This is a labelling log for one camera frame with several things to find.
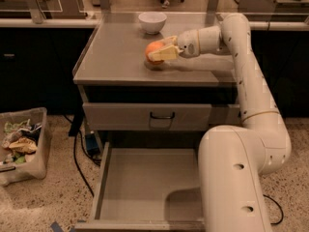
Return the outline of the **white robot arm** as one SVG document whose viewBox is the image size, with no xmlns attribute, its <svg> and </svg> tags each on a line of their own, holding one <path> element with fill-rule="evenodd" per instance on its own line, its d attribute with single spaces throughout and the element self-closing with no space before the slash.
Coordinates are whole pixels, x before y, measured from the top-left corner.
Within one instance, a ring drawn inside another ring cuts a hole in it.
<svg viewBox="0 0 309 232">
<path fill-rule="evenodd" d="M 218 26 L 185 31 L 150 43 L 152 63 L 215 53 L 225 44 L 233 57 L 241 125 L 216 126 L 198 153 L 206 232 L 272 232 L 259 176 L 289 159 L 291 139 L 251 46 L 243 14 L 228 14 Z"/>
</svg>

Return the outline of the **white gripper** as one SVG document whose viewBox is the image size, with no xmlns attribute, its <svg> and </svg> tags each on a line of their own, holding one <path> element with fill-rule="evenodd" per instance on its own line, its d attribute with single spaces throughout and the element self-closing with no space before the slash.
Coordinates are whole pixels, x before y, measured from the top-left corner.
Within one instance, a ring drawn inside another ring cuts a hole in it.
<svg viewBox="0 0 309 232">
<path fill-rule="evenodd" d="M 160 40 L 163 47 L 149 54 L 153 61 L 166 61 L 183 58 L 193 58 L 200 55 L 199 34 L 197 30 L 185 31 L 178 36 L 170 36 Z"/>
</svg>

